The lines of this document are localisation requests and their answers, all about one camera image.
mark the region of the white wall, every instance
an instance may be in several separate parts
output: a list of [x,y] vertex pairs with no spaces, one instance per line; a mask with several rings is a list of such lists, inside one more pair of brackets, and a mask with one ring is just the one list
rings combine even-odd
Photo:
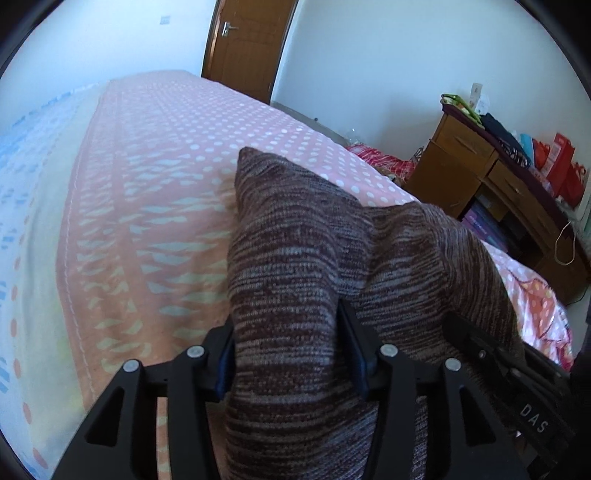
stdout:
[[591,101],[547,31],[515,0],[300,0],[273,101],[409,158],[442,93],[484,84],[509,130],[556,131],[591,166]]
[[[150,70],[201,75],[216,0],[64,0],[0,79],[0,132],[51,98]],[[170,15],[170,25],[160,17]]]

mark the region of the wooden door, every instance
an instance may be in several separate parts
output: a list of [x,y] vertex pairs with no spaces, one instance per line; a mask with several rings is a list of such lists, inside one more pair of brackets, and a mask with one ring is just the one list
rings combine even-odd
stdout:
[[441,207],[458,218],[480,187],[480,180],[435,143],[423,153],[421,161],[405,185],[407,192],[423,203]]
[[203,76],[269,103],[296,2],[220,0]]

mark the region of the brown knitted garment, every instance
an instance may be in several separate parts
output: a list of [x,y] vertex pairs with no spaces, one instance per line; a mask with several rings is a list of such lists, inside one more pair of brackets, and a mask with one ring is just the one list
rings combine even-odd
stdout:
[[[415,360],[462,356],[441,334],[454,311],[521,356],[515,312],[480,241],[439,208],[366,208],[282,157],[244,148],[229,262],[236,378],[229,478],[361,477],[376,407],[354,393],[335,325],[339,297]],[[426,455],[417,415],[412,478]]]

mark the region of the bed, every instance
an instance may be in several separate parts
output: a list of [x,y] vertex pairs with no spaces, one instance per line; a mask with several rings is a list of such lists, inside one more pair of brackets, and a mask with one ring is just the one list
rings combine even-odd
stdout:
[[[187,72],[70,92],[0,137],[0,430],[33,477],[51,477],[123,361],[167,361],[227,317],[245,145],[367,207],[415,200],[288,115]],[[570,331],[552,290],[486,248],[523,340],[568,368]],[[162,413],[161,440],[165,423]],[[166,478],[162,443],[158,458]]]

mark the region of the metal screw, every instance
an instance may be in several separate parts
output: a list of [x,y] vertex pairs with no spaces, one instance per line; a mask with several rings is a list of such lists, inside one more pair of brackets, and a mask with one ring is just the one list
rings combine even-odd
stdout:
[[137,360],[127,360],[123,364],[123,370],[127,373],[135,372],[139,368],[139,362]]
[[391,343],[385,343],[380,348],[379,351],[383,356],[393,357],[398,355],[398,348]]
[[445,368],[451,370],[452,372],[459,372],[462,368],[462,362],[460,362],[457,358],[448,358],[445,360]]
[[205,355],[205,348],[201,345],[193,345],[187,350],[187,356],[189,358],[199,358],[203,355]]

